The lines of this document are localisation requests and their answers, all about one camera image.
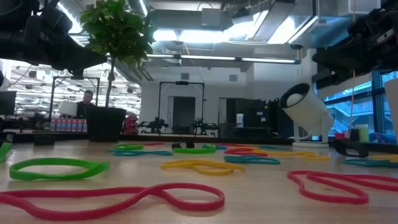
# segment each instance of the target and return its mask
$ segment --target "door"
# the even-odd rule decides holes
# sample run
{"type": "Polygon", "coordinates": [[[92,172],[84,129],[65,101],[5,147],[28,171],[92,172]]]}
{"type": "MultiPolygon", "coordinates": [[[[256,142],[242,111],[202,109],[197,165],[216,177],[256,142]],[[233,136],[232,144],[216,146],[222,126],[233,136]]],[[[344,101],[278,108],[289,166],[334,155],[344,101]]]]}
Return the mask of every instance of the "door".
{"type": "Polygon", "coordinates": [[[195,97],[175,96],[173,103],[173,133],[189,134],[195,122],[195,97]]]}

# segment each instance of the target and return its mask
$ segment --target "person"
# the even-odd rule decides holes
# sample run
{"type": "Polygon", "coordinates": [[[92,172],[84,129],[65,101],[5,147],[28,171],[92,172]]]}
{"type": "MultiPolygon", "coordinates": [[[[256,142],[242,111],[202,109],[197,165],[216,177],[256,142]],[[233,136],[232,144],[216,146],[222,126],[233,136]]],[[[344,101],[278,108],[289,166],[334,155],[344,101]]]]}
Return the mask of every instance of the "person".
{"type": "Polygon", "coordinates": [[[77,111],[76,111],[76,118],[84,119],[85,116],[85,108],[95,106],[91,103],[93,100],[94,93],[91,90],[86,90],[85,95],[83,97],[83,101],[77,103],[77,111]]]}

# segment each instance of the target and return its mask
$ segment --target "black equipment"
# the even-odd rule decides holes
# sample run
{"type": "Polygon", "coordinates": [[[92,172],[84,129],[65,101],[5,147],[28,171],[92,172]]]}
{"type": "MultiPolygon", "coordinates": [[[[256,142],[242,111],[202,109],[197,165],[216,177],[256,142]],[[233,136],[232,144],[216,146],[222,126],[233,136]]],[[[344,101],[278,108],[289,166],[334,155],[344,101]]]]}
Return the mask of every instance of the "black equipment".
{"type": "Polygon", "coordinates": [[[195,122],[193,124],[191,124],[191,126],[193,127],[193,134],[196,135],[198,128],[200,128],[200,134],[202,135],[207,135],[206,130],[218,130],[218,126],[215,123],[204,123],[203,119],[199,118],[196,119],[195,122]]]}
{"type": "Polygon", "coordinates": [[[56,9],[58,2],[39,9],[38,0],[0,1],[0,58],[51,65],[80,77],[85,68],[105,63],[104,55],[79,46],[68,35],[72,21],[56,9]]]}
{"type": "Polygon", "coordinates": [[[138,128],[150,128],[150,133],[161,134],[162,127],[168,128],[169,125],[165,123],[163,119],[155,118],[154,121],[142,121],[138,124],[138,128]]]}
{"type": "Polygon", "coordinates": [[[380,9],[358,18],[348,27],[349,37],[326,49],[320,49],[313,61],[330,70],[315,75],[317,88],[338,85],[373,69],[398,67],[398,1],[387,0],[380,9]]]}
{"type": "Polygon", "coordinates": [[[15,112],[17,91],[0,91],[0,115],[12,115],[15,112]]]}

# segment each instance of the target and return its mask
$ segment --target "glass window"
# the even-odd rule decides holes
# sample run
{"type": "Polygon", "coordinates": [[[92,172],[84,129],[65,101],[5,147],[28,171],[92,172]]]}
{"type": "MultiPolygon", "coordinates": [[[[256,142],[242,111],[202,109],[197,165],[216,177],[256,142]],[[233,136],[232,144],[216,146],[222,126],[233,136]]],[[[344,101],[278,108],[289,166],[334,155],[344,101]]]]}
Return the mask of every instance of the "glass window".
{"type": "Polygon", "coordinates": [[[383,94],[383,127],[384,127],[384,134],[390,134],[395,136],[394,127],[392,125],[392,118],[390,107],[388,105],[387,96],[383,94]]]}
{"type": "Polygon", "coordinates": [[[386,75],[381,75],[381,85],[384,87],[385,82],[398,77],[398,72],[390,72],[386,75]]]}
{"type": "MultiPolygon", "coordinates": [[[[333,127],[329,130],[329,136],[334,136],[335,133],[342,133],[349,130],[349,123],[351,121],[351,101],[335,103],[326,106],[329,109],[330,115],[335,120],[333,127]]],[[[371,97],[354,100],[353,108],[353,128],[357,124],[367,124],[369,133],[374,132],[373,121],[373,101],[371,97]]]]}
{"type": "MultiPolygon", "coordinates": [[[[357,85],[354,88],[354,95],[357,94],[357,93],[364,93],[364,92],[371,91],[371,90],[372,90],[372,82],[368,81],[366,83],[362,83],[360,85],[357,85]]],[[[336,93],[334,95],[326,97],[325,98],[325,102],[326,101],[330,101],[330,100],[340,99],[340,98],[346,97],[346,96],[351,96],[352,93],[353,93],[353,89],[349,88],[347,90],[344,90],[344,91],[341,91],[341,92],[336,93]]]]}

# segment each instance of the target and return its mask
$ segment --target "table surface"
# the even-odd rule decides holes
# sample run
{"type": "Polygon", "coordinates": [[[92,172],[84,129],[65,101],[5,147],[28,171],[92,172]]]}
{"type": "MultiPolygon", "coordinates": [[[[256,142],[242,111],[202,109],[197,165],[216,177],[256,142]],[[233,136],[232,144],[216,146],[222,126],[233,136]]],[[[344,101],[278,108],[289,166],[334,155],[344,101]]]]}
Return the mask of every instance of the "table surface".
{"type": "MultiPolygon", "coordinates": [[[[160,165],[175,159],[213,159],[222,161],[223,152],[206,155],[175,154],[173,157],[146,155],[113,157],[106,153],[111,143],[88,141],[60,141],[54,147],[34,147],[15,144],[5,164],[0,168],[0,190],[22,189],[101,189],[122,186],[152,186],[167,182],[192,182],[210,185],[225,193],[224,208],[213,212],[188,212],[173,208],[165,201],[146,197],[129,209],[97,220],[65,223],[396,223],[398,219],[398,192],[370,189],[355,185],[369,194],[369,204],[349,205],[326,203],[299,194],[298,187],[286,178],[290,170],[318,170],[353,174],[381,174],[397,177],[394,169],[365,168],[343,165],[344,157],[333,150],[323,149],[320,154],[333,157],[332,161],[310,161],[296,157],[279,157],[281,165],[250,164],[244,172],[231,175],[203,175],[191,169],[160,169],[160,165]],[[12,180],[8,167],[25,159],[37,157],[69,157],[92,161],[110,161],[110,170],[86,180],[34,181],[12,180]]],[[[164,146],[146,147],[148,150],[170,149],[164,146]]],[[[80,171],[66,166],[36,166],[25,170],[50,174],[80,171]]],[[[306,188],[314,192],[349,195],[341,190],[305,180],[306,188]]],[[[201,191],[170,190],[184,200],[214,200],[215,196],[201,191]]],[[[52,210],[87,210],[118,203],[130,195],[111,195],[95,198],[30,198],[43,208],[52,210]]],[[[39,220],[25,211],[0,204],[0,223],[53,223],[39,220]]]]}

